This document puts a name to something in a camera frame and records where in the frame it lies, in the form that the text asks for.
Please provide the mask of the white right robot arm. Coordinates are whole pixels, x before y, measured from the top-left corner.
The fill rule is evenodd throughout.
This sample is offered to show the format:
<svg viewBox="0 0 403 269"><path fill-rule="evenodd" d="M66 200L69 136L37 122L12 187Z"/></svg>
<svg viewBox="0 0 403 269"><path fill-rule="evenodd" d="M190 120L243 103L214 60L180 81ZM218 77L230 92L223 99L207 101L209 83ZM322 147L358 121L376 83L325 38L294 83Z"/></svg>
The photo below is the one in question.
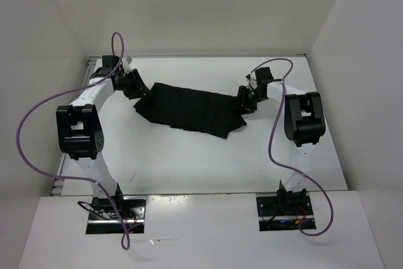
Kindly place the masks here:
<svg viewBox="0 0 403 269"><path fill-rule="evenodd" d="M275 79L269 67L260 67L246 76L247 85L240 86L237 94L242 114L254 113L258 103L266 100L279 102L268 146L270 161L290 170L285 181L280 181L276 207L282 214L291 214L306 197L306 173L312 151L326 132L321 96L294 88L283 79ZM283 117L285 137L293 143L290 164L275 161L272 153L274 134Z"/></svg>

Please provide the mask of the black pleated skirt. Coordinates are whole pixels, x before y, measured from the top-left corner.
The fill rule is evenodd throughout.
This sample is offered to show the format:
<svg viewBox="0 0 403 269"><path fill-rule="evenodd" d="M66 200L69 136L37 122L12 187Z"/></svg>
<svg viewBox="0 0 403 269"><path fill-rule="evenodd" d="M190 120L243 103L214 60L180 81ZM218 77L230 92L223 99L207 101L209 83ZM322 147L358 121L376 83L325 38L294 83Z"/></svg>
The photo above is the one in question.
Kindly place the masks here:
<svg viewBox="0 0 403 269"><path fill-rule="evenodd" d="M226 139L245 125L235 96L155 83L133 106L152 123Z"/></svg>

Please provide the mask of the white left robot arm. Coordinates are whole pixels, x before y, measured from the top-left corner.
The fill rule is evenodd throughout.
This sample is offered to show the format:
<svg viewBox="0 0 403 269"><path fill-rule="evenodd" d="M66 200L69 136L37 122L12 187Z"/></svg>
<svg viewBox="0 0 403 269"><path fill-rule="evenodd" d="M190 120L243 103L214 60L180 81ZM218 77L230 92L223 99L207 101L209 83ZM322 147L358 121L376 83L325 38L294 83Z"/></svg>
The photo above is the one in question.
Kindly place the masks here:
<svg viewBox="0 0 403 269"><path fill-rule="evenodd" d="M145 96L149 89L138 70L131 68L132 58L123 58L112 77L104 80L118 63L119 57L104 55L101 67L89 78L89 88L83 90L70 105L56 110L57 132L60 150L67 154L91 180L93 205L111 218L119 218L125 212L125 202L119 184L111 176L102 150L105 137L98 110L116 91L120 90L134 98Z"/></svg>

